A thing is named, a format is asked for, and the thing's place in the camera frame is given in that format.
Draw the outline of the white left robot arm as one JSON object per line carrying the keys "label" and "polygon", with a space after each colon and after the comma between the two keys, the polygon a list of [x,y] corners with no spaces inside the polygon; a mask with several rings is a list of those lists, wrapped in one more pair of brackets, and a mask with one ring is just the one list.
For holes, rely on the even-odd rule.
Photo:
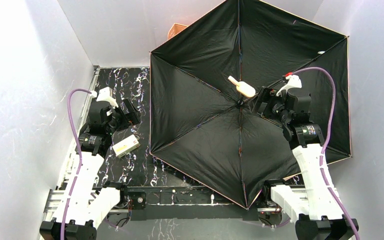
{"label": "white left robot arm", "polygon": [[104,163],[113,135],[141,123],[141,113],[130,99],[112,106],[106,100],[93,100],[76,143],[78,158],[63,197],[49,221],[43,221],[39,234],[45,240],[95,240],[100,224],[110,210],[121,204],[124,185],[106,182],[90,200],[95,178]]}

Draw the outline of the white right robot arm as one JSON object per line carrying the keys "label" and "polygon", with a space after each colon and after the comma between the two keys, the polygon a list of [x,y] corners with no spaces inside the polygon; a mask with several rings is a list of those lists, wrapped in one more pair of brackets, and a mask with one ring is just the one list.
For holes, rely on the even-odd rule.
{"label": "white right robot arm", "polygon": [[320,126],[310,120],[311,96],[306,90],[291,88],[279,91],[263,86],[251,102],[256,113],[262,103],[262,115],[278,121],[295,157],[306,199],[301,198],[284,180],[264,183],[266,199],[276,203],[294,224],[299,240],[351,240],[357,238],[358,222],[347,216],[334,191],[325,161],[327,140]]}

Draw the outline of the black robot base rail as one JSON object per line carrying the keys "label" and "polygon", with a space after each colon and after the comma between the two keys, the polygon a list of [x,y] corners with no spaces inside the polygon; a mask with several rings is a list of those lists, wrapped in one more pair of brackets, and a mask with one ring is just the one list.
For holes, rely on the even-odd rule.
{"label": "black robot base rail", "polygon": [[132,211],[133,221],[158,219],[240,219],[279,224],[281,210],[258,199],[246,210],[204,186],[188,187],[125,187],[120,204],[110,216]]}

